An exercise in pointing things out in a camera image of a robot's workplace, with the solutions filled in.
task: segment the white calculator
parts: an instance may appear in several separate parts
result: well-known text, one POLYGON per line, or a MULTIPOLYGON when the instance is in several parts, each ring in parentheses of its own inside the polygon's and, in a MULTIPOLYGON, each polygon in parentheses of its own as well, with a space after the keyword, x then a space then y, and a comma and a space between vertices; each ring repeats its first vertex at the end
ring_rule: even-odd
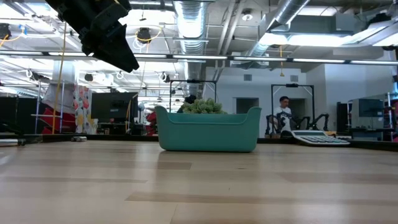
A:
POLYGON ((349 145, 348 141, 327 136, 323 131, 296 130, 292 131, 292 135, 295 139, 311 145, 319 145, 319 146, 349 145))

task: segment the green plant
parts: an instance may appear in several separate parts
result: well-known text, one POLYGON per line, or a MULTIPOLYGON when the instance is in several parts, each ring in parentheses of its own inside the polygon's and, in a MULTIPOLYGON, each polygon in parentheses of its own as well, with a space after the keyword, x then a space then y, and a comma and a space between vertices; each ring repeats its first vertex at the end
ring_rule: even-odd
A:
POLYGON ((207 100, 195 100, 194 103, 184 103, 182 109, 184 113, 201 113, 201 114, 226 114, 222 110, 223 105, 221 103, 215 103, 213 99, 207 100))

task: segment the teal plastic bin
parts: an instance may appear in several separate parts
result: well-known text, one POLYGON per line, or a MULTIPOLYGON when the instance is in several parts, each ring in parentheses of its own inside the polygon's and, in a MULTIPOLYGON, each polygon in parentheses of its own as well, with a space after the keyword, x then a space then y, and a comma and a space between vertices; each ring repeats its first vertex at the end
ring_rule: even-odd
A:
POLYGON ((247 114, 168 113, 155 107, 159 143, 167 151, 251 152, 259 136, 261 108, 247 114))

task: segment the person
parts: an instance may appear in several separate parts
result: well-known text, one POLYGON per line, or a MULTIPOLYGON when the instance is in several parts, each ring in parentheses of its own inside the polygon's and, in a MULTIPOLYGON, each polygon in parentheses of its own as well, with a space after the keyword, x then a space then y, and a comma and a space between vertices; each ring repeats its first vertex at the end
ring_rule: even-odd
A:
MULTIPOLYGON (((194 96, 194 95, 189 95, 188 97, 185 97, 185 102, 189 103, 189 104, 194 103, 195 100, 196 100, 196 96, 194 96)), ((177 113, 184 113, 183 106, 181 106, 180 109, 178 109, 177 113)))
MULTIPOLYGON (((280 103, 280 106, 278 106, 274 110, 274 116, 275 116, 274 124, 275 125, 278 125, 278 120, 276 119, 277 114, 279 114, 281 112, 285 112, 285 113, 288 113, 288 114, 292 115, 292 110, 289 108, 289 97, 282 96, 279 99, 279 103, 280 103)), ((284 115, 284 114, 282 114, 281 118, 285 118, 285 120, 284 120, 285 126, 282 127, 282 130, 280 130, 280 131, 291 131, 292 129, 290 128, 290 119, 289 119, 289 117, 284 115)))

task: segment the doorway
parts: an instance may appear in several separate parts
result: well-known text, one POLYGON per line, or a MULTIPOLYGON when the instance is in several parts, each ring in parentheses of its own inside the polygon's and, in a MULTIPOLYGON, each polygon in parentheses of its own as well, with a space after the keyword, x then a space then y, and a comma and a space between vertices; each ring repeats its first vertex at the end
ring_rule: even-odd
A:
POLYGON ((293 117, 303 118, 305 117, 305 99, 290 99, 289 108, 292 110, 293 117))
POLYGON ((259 106, 258 98, 236 98, 236 114, 246 114, 254 106, 259 106))

